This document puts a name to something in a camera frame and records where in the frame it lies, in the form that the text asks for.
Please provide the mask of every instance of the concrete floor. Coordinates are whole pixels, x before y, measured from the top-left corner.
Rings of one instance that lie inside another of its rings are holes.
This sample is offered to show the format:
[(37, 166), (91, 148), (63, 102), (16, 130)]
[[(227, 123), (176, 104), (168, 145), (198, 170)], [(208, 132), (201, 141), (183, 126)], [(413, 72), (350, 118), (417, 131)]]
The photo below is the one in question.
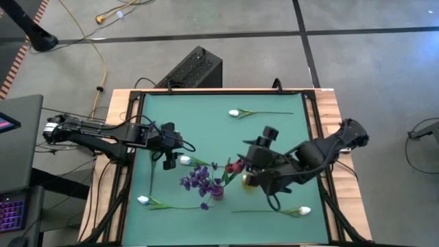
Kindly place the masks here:
[[(96, 14), (120, 4), (115, 0), (64, 2), (86, 33), (97, 27)], [(439, 26), (439, 3), (434, 0), (299, 3), (307, 31)], [(49, 2), (40, 24), (60, 40), (81, 38), (58, 0)], [(157, 0), (139, 6), (93, 38), (298, 30), (291, 0)], [(307, 38), (320, 86), (334, 88), (342, 116), (360, 121), (370, 135), (368, 146), (355, 150), (353, 159), (373, 239), (383, 244), (437, 246), (439, 176), (409, 167), (404, 143), (407, 131), (417, 122), (439, 117), (439, 32)], [(224, 60), (224, 87), (271, 86), (276, 77), (285, 87), (313, 86), (300, 36), (105, 43), (97, 45), (109, 71), (99, 105), (107, 106), (113, 89), (131, 88), (139, 77), (160, 81), (197, 45)], [(28, 54), (8, 98), (41, 93), (46, 107), (87, 115), (101, 78), (102, 64), (87, 44)], [(142, 87), (152, 85), (145, 82)], [(43, 111), (40, 124), (52, 115)], [(105, 109), (97, 116), (105, 117)], [(410, 143), (409, 155), (419, 168), (439, 172), (438, 148), (432, 138), (426, 138)], [(34, 166), (61, 174), (89, 159), (79, 151), (37, 154)], [(81, 180), (86, 172), (75, 177)], [(57, 200), (56, 195), (49, 196), (47, 207)], [(72, 200), (64, 206), (68, 210), (60, 208), (49, 219), (65, 225), (83, 206), (84, 202)], [(70, 244), (77, 234), (75, 230), (49, 232), (44, 246)]]

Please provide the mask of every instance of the wooden frame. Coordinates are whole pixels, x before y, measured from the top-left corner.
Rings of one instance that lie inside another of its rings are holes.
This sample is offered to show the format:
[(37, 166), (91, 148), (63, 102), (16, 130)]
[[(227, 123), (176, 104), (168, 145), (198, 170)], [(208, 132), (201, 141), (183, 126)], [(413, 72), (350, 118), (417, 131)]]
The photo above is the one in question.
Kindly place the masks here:
[[(277, 92), (277, 89), (174, 89), (175, 92), (240, 92), (240, 91), (252, 91), (252, 92), (268, 92), (274, 93)], [(337, 105), (337, 100), (335, 98), (335, 92), (333, 89), (284, 89), (284, 91), (313, 91), (316, 96), (317, 108), (320, 113), (320, 123), (322, 126), (322, 131), (324, 136), (328, 136), (334, 133), (338, 128), (339, 122), (341, 122), (340, 111)], [(167, 92), (167, 89), (117, 89), (113, 91), (111, 103), (108, 109), (107, 120), (108, 124), (120, 124), (125, 115), (128, 104), (130, 101), (130, 95), (132, 92), (142, 92), (142, 93), (164, 93)], [(311, 125), (311, 132), (314, 138), (317, 137), (317, 125), (316, 120), (314, 119), (314, 112), (311, 104), (307, 102), (307, 110), (308, 116)], [(137, 112), (137, 105), (134, 105), (133, 115)], [(340, 157), (341, 162), (353, 168), (352, 160), (350, 154), (344, 154)], [(102, 174), (102, 171), (107, 164), (108, 159), (105, 156), (100, 156), (97, 159), (96, 167), (95, 167), (95, 178), (93, 180), (93, 184), (91, 186), (91, 190), (93, 190), (93, 199), (91, 203), (90, 215), (89, 207), (90, 207), (90, 194), (88, 195), (88, 200), (86, 203), (86, 208), (84, 210), (84, 216), (82, 219), (80, 233), (84, 232), (84, 236), (82, 239), (85, 239), (90, 235), (91, 229), (94, 224), (98, 224), (104, 214), (107, 212), (108, 205), (110, 202), (110, 194), (112, 191), (113, 180), (115, 177), (116, 167), (114, 165), (109, 166), (105, 173)], [(125, 179), (126, 168), (122, 169), (121, 182), (119, 183), (119, 189), (123, 184), (123, 180)], [(339, 203), (339, 207), (349, 220), (349, 222), (357, 229), (357, 231), (366, 239), (371, 239), (370, 231), (368, 227), (368, 222), (366, 219), (366, 214), (364, 212), (363, 202), (361, 200), (361, 195), (359, 192), (359, 187), (355, 177), (346, 171), (343, 167), (338, 167), (337, 165), (334, 167), (333, 173), (333, 183), (335, 185), (335, 191), (337, 195), (337, 200)], [(97, 184), (99, 178), (102, 177), (100, 193), (99, 193), (99, 206), (96, 210), (96, 202), (97, 202)], [(334, 216), (331, 210), (327, 207), (328, 212), (328, 220), (331, 231), (331, 236), (333, 240), (338, 240), (337, 227), (335, 224)], [(119, 214), (120, 207), (117, 209), (111, 224), (111, 231), (109, 241), (115, 241), (117, 235), (117, 226), (119, 223)]]

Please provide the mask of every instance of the green table surface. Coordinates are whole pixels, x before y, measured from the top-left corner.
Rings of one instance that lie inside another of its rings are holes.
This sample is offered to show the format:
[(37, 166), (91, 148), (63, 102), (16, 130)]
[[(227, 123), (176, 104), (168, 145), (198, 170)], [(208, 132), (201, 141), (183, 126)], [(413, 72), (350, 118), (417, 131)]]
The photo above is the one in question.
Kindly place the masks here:
[[(293, 115), (260, 114), (236, 119), (232, 109), (285, 111)], [(246, 154), (248, 145), (265, 126), (279, 130), (271, 148), (286, 152), (309, 139), (307, 121), (300, 94), (297, 95), (147, 95), (143, 114), (164, 124), (174, 122), (184, 140), (196, 147), (185, 154), (203, 161), (225, 165), (228, 157)], [(209, 199), (201, 198), (197, 189), (186, 191), (180, 178), (193, 169), (177, 163), (165, 171), (162, 158), (157, 162), (152, 196), (173, 206), (198, 207)], [(202, 209), (149, 210), (137, 201), (147, 196), (151, 178), (150, 152), (137, 150), (132, 188), (127, 212), (124, 246), (211, 245), (211, 244), (282, 244), (327, 243), (322, 203), (315, 179), (305, 185), (290, 185), (293, 193), (277, 193), (282, 209), (307, 206), (309, 215), (295, 218), (281, 213), (231, 213), (238, 210), (270, 210), (262, 189), (245, 190), (238, 176), (225, 187), (224, 198), (210, 200), (214, 206)], [(224, 168), (214, 171), (222, 175)]]

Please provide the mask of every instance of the black metal frame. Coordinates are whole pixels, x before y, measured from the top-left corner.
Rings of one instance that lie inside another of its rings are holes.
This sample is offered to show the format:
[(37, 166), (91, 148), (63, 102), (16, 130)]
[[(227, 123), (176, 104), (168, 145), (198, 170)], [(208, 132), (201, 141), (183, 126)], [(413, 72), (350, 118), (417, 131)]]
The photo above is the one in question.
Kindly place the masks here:
[[(317, 101), (316, 101), (316, 94), (314, 92), (314, 90), (297, 90), (297, 91), (285, 91), (280, 82), (277, 82), (278, 80), (275, 80), (274, 84), (273, 84), (273, 88), (277, 88), (277, 91), (247, 91), (246, 89), (242, 90), (242, 91), (234, 91), (234, 90), (223, 90), (223, 91), (208, 91), (208, 89), (206, 91), (162, 91), (162, 92), (141, 92), (141, 91), (133, 91), (130, 94), (130, 100), (128, 102), (128, 108), (127, 108), (127, 113), (126, 113), (126, 119), (129, 119), (132, 116), (132, 110), (134, 108), (134, 102), (136, 100), (138, 100), (139, 105), (137, 108), (137, 114), (141, 115), (142, 114), (142, 110), (143, 110), (143, 106), (145, 103), (145, 98), (147, 94), (150, 95), (219, 95), (219, 94), (226, 94), (226, 95), (296, 95), (296, 94), (301, 94), (302, 97), (302, 102), (303, 102), (303, 107), (304, 107), (304, 113), (305, 113), (305, 119), (307, 121), (307, 127), (308, 127), (308, 134), (309, 134), (309, 138), (312, 139), (312, 131), (311, 131), (311, 125), (310, 125), (310, 120), (309, 120), (309, 115), (308, 110), (307, 110), (307, 101), (306, 99), (309, 99), (311, 102), (311, 106), (313, 108), (313, 116), (316, 120), (316, 127), (317, 127), (317, 134), (319, 137), (323, 137), (323, 131), (322, 131), (322, 125), (320, 122), (320, 116), (319, 116), (319, 112), (318, 112), (318, 106), (317, 106)], [(138, 117), (136, 118), (136, 122), (140, 123), (141, 118)], [(337, 196), (335, 193), (335, 185), (333, 183), (333, 178), (332, 175), (329, 171), (329, 169), (326, 172), (326, 176), (327, 176), (327, 183), (328, 183), (328, 188), (330, 191), (330, 196), (333, 199), (333, 201), (335, 203), (337, 203)], [(114, 201), (114, 198), (117, 196), (117, 188), (119, 187), (119, 183), (120, 183), (120, 178), (121, 178), (121, 173), (122, 173), (122, 168), (118, 167), (116, 169), (115, 172), (115, 179), (113, 180), (113, 188), (111, 191), (111, 196), (110, 196), (110, 204)], [(331, 229), (329, 226), (329, 220), (328, 220), (328, 213), (327, 213), (327, 208), (325, 206), (325, 201), (323, 198), (323, 195), (321, 194), (321, 190), (319, 189), (319, 194), (320, 194), (320, 199), (322, 202), (322, 208), (323, 208), (323, 213), (324, 213), (324, 221), (325, 221), (325, 225), (327, 227), (327, 235), (328, 235), (328, 240), (329, 241), (333, 241), (332, 236), (331, 236)], [(119, 215), (119, 223), (122, 222), (122, 224), (118, 224), (117, 226), (117, 235), (116, 235), (116, 242), (121, 243), (122, 241), (122, 237), (123, 237), (123, 228), (124, 228), (124, 222), (125, 222), (125, 218), (126, 218), (126, 213), (127, 213), (127, 208), (128, 208), (128, 197), (126, 200), (124, 200), (122, 202), (121, 205), (121, 211), (120, 211), (120, 215)], [(338, 237), (340, 241), (344, 241), (344, 231), (342, 230), (342, 227), (340, 225), (339, 222), (337, 222), (337, 232), (338, 232)], [(108, 241), (110, 235), (110, 226), (107, 226), (106, 230), (104, 231), (104, 242)]]

